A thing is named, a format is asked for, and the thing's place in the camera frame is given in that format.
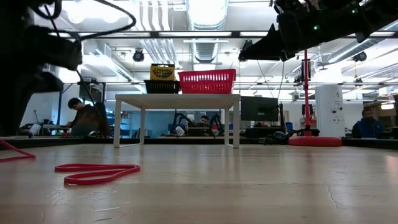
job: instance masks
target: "blue jacket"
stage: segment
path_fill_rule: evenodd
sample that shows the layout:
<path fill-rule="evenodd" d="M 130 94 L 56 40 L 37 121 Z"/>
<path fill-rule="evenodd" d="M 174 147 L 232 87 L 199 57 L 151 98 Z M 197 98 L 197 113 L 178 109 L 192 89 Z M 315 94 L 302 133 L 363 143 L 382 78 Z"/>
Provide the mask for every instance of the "blue jacket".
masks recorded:
<path fill-rule="evenodd" d="M 358 125 L 359 133 L 362 138 L 376 138 L 383 131 L 383 127 L 378 120 L 369 122 L 362 118 L 362 120 L 358 121 L 356 124 Z"/>

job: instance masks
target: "black basket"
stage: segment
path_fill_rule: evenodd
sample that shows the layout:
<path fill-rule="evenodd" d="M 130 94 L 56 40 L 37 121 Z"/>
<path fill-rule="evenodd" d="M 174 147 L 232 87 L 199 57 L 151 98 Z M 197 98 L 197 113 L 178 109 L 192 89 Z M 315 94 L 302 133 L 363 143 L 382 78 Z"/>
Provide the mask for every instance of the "black basket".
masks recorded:
<path fill-rule="evenodd" d="M 144 80 L 147 93 L 178 93 L 179 81 Z"/>

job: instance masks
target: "red circular base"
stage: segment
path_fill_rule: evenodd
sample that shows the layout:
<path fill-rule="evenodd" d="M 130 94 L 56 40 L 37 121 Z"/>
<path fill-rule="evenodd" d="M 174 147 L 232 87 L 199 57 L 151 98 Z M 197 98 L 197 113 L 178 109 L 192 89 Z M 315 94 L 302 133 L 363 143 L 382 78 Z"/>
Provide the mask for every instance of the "red circular base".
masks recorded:
<path fill-rule="evenodd" d="M 342 146 L 343 141 L 338 137 L 290 137 L 291 146 Z"/>

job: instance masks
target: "yellow box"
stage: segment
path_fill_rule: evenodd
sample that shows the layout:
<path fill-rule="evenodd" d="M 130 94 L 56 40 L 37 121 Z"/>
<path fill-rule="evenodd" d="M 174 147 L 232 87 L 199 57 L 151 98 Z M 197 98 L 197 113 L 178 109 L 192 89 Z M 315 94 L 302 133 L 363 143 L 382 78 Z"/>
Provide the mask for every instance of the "yellow box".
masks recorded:
<path fill-rule="evenodd" d="M 152 64 L 150 66 L 150 79 L 151 80 L 163 80 L 163 81 L 174 81 L 175 66 L 167 64 Z"/>

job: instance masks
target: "red basket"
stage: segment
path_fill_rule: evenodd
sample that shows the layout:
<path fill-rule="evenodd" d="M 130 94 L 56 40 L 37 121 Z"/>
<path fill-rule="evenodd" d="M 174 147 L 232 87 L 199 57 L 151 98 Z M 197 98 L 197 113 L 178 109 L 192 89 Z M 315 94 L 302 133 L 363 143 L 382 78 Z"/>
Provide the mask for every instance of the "red basket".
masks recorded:
<path fill-rule="evenodd" d="M 179 72 L 182 93 L 231 94 L 235 69 Z"/>

